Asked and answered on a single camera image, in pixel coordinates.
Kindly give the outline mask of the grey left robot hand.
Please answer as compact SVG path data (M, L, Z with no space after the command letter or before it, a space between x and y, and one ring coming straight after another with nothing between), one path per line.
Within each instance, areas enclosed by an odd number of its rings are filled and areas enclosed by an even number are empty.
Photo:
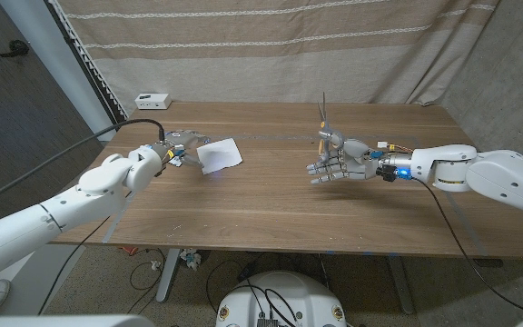
M207 135L194 130L176 130L166 133L162 140L153 145L153 149L161 157L163 166L177 158L181 164L203 168L199 157L187 154L187 152L208 144L210 141L211 139Z

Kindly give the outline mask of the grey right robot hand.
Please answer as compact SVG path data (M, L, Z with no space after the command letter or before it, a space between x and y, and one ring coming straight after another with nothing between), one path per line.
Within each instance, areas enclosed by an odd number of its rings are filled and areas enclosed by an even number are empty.
M412 179L409 153L375 150L327 128L319 130L319 136L319 159L306 166L308 175L316 175L312 184L344 178L368 180L377 176L387 182Z

